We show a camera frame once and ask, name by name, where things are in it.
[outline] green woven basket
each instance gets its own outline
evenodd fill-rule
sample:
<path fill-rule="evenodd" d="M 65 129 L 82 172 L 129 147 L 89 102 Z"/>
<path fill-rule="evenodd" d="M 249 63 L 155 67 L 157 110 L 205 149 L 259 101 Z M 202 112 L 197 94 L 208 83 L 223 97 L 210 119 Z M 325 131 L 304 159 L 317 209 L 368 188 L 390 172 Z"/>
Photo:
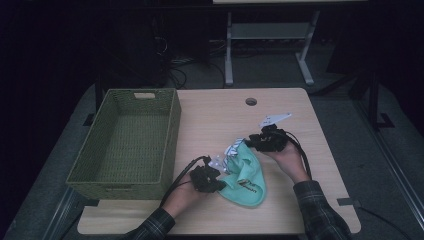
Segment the green woven basket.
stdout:
<path fill-rule="evenodd" d="M 172 184 L 175 89 L 111 89 L 66 183 L 91 199 L 161 199 Z"/>

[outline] teal fabric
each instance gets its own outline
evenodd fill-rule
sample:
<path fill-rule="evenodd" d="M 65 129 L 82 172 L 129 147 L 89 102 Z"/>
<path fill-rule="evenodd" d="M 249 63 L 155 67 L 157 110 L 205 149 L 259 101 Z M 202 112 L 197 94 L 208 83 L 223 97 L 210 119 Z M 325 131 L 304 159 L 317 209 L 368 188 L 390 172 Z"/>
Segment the teal fabric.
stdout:
<path fill-rule="evenodd" d="M 220 179 L 227 186 L 219 193 L 240 205 L 254 207 L 261 204 L 266 196 L 261 164 L 244 142 L 237 148 L 237 155 L 228 159 L 227 168 L 230 174 Z"/>

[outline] plaid sleeve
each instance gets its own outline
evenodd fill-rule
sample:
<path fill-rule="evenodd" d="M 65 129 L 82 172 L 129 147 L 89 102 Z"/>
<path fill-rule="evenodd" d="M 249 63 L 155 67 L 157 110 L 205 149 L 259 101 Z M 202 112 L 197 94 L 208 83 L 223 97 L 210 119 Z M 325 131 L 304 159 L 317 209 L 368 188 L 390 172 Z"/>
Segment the plaid sleeve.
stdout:
<path fill-rule="evenodd" d="M 174 218 L 162 208 L 158 208 L 138 228 L 127 233 L 122 239 L 164 239 L 174 225 Z"/>
<path fill-rule="evenodd" d="M 293 189 L 309 239 L 351 239 L 349 227 L 328 204 L 318 182 L 300 182 Z"/>

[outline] gray carpet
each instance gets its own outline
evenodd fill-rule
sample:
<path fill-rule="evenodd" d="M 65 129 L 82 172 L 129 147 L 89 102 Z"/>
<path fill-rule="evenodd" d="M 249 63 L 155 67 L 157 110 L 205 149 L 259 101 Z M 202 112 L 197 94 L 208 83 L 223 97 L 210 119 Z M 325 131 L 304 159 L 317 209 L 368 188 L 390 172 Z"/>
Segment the gray carpet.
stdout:
<path fill-rule="evenodd" d="M 313 92 L 333 83 L 341 76 L 326 73 L 331 46 L 314 46 L 307 58 L 316 83 L 306 86 L 292 52 L 260 54 L 249 58 L 234 58 L 233 88 L 302 87 Z M 215 65 L 189 64 L 179 67 L 187 75 L 187 89 L 221 88 L 224 59 L 213 58 Z M 173 71 L 180 80 L 183 75 Z M 330 149 L 340 170 L 351 198 L 360 205 L 397 225 L 411 239 L 424 239 L 424 232 L 398 187 L 388 167 L 385 154 L 375 141 L 374 132 L 362 117 L 357 105 L 347 96 L 351 83 L 345 84 L 323 97 L 311 97 Z M 424 196 L 424 140 L 400 110 L 394 96 L 384 87 L 380 88 L 379 111 L 387 113 L 395 128 L 382 129 L 380 134 L 393 151 L 411 185 L 422 198 Z M 94 113 L 94 88 L 87 90 L 75 109 L 72 118 L 43 171 L 16 216 L 6 240 L 43 239 L 59 236 L 71 226 L 64 239 L 116 239 L 115 236 L 83 236 L 76 230 L 74 219 L 86 204 L 95 204 L 79 194 L 66 192 L 64 184 L 67 174 L 81 147 L 88 127 L 83 126 L 87 116 Z M 59 205 L 63 195 L 73 196 L 68 204 Z M 363 210 L 357 209 L 362 230 L 354 239 L 405 239 L 399 231 Z M 49 225 L 52 219 L 61 219 L 57 225 Z"/>

